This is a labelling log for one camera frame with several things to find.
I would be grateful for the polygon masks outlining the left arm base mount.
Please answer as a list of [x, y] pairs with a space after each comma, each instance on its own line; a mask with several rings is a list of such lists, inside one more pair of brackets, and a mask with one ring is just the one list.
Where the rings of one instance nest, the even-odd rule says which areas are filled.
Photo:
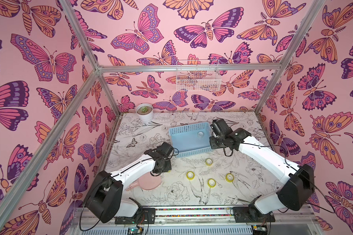
[[117, 225], [154, 224], [156, 209], [144, 208], [138, 201], [130, 197], [121, 201], [119, 211], [114, 217]]

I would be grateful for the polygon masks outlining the light blue plastic storage basket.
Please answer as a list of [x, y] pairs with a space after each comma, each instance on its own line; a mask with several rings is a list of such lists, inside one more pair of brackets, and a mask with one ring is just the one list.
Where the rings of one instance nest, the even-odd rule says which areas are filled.
[[[198, 132], [204, 132], [203, 138], [198, 137]], [[171, 145], [177, 149], [176, 157], [189, 157], [212, 151], [209, 138], [211, 127], [208, 122], [172, 127], [169, 129]]]

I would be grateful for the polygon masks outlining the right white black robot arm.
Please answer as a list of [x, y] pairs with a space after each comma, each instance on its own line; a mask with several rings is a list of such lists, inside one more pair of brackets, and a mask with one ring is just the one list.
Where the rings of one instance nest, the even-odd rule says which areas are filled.
[[249, 204], [253, 218], [283, 208], [298, 211], [314, 194], [314, 170], [311, 166], [300, 166], [283, 158], [243, 128], [232, 130], [223, 119], [215, 119], [210, 127], [213, 131], [209, 138], [212, 149], [239, 151], [257, 161], [281, 182], [280, 189], [259, 196]]

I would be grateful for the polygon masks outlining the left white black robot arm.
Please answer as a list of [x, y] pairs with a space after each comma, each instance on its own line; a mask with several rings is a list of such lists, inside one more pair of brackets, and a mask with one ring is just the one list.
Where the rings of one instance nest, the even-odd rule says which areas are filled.
[[113, 218], [129, 218], [140, 223], [144, 217], [143, 206], [135, 199], [123, 198], [123, 191], [143, 175], [149, 173], [153, 179], [171, 170], [171, 159], [179, 150], [169, 143], [146, 150], [133, 163], [113, 172], [99, 172], [89, 189], [82, 208], [87, 208], [99, 219], [107, 223]]

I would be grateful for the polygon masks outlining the clear white tape roll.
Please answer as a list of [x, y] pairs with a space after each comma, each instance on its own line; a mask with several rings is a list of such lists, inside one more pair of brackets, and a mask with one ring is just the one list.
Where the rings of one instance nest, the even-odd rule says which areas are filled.
[[201, 138], [203, 138], [205, 136], [205, 134], [204, 134], [204, 132], [198, 132], [198, 137], [201, 139]]

